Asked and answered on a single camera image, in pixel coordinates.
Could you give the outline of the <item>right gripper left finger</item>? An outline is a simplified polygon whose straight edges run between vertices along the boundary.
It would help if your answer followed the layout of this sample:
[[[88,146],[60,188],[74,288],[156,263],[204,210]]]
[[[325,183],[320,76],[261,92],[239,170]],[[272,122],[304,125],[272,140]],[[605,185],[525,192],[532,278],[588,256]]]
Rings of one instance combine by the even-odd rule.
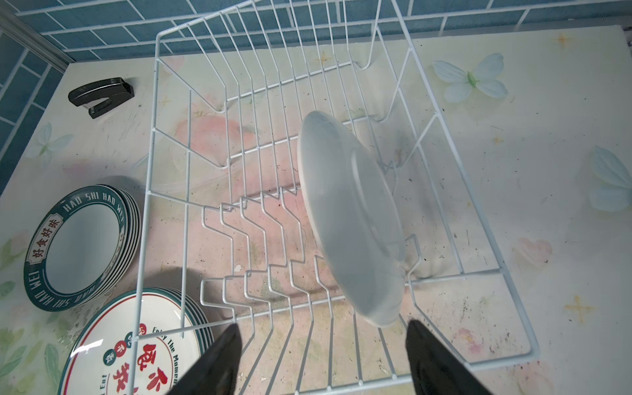
[[[168,394],[234,394],[241,355],[240,329],[231,324]]]

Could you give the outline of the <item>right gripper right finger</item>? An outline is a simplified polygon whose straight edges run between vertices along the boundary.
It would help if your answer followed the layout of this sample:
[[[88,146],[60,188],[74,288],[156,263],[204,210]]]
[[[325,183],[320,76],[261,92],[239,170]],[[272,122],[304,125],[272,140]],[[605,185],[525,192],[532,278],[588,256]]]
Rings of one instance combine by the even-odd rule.
[[[490,395],[421,321],[408,322],[405,347],[416,394]]]

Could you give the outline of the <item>white plate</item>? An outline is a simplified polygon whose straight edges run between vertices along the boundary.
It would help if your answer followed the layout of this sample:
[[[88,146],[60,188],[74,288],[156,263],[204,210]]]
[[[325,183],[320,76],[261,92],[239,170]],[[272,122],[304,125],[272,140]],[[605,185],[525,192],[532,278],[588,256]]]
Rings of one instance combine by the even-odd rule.
[[[312,111],[298,136],[301,191],[318,246],[355,312],[378,328],[399,315],[405,237],[378,162],[345,125]]]
[[[26,294],[38,309],[75,308],[112,289],[141,239],[132,195],[107,184],[72,191],[44,216],[23,267]]]

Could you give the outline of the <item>white wire dish rack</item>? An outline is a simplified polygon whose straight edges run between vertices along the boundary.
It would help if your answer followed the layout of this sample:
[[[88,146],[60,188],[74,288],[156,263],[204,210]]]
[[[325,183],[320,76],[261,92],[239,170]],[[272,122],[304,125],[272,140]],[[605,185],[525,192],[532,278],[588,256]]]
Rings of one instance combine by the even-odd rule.
[[[156,36],[138,286],[173,241],[215,393],[393,392],[424,333],[475,374],[540,356],[396,1],[247,1]]]

